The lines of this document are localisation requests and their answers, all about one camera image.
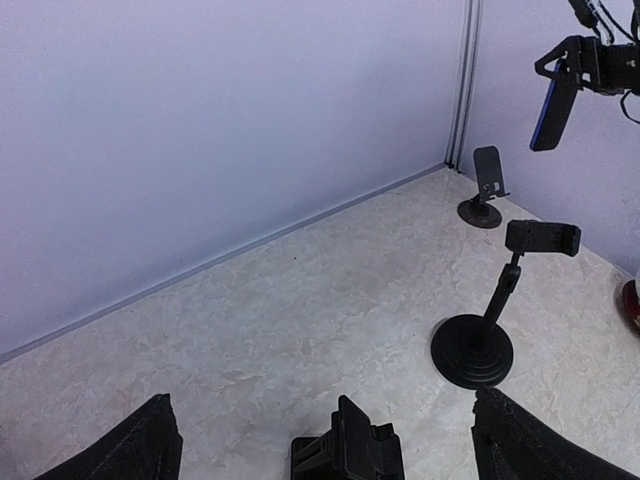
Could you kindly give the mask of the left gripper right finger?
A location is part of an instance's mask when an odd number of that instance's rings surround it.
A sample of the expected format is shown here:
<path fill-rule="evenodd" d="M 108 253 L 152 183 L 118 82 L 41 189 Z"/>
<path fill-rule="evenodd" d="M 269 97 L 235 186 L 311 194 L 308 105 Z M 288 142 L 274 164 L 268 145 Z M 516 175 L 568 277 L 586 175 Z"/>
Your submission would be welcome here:
<path fill-rule="evenodd" d="M 634 479 L 565 439 L 497 388 L 476 391 L 471 428 L 480 479 Z"/>

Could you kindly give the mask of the grey round-base phone stand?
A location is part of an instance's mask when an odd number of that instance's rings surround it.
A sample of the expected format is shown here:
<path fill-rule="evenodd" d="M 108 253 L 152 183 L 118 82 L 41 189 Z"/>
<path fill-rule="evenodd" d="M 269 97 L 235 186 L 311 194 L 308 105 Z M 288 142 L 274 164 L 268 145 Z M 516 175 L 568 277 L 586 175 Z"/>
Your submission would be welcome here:
<path fill-rule="evenodd" d="M 476 228 L 495 229 L 502 223 L 502 215 L 490 202 L 508 196 L 498 148 L 486 146 L 475 149 L 473 162 L 478 193 L 461 202 L 457 213 L 464 222 Z"/>

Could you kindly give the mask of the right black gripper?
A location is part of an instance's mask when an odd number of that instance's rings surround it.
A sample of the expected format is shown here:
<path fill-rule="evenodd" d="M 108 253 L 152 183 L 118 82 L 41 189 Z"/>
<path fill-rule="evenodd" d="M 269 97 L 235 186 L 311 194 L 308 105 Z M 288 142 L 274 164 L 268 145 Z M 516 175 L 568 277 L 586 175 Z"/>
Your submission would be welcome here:
<path fill-rule="evenodd" d="M 603 95 L 639 94 L 639 45 L 572 35 L 536 60 L 534 70 L 549 80 L 549 92 L 586 87 Z"/>

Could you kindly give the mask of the black phone blue edge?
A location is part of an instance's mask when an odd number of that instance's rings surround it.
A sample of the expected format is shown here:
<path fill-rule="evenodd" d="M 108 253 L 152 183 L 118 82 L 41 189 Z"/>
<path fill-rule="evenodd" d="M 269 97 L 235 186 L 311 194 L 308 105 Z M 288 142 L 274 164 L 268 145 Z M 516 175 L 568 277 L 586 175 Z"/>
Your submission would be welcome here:
<path fill-rule="evenodd" d="M 554 150 L 564 133 L 578 91 L 557 89 L 547 93 L 529 148 L 534 152 Z"/>

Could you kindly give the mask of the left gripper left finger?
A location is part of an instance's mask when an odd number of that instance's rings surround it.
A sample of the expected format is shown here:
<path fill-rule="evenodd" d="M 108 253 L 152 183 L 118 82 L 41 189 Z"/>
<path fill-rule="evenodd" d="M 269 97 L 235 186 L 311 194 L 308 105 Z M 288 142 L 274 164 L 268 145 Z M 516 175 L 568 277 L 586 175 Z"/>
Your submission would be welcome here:
<path fill-rule="evenodd" d="M 107 434 L 41 479 L 177 479 L 183 438 L 168 393 L 156 394 Z"/>

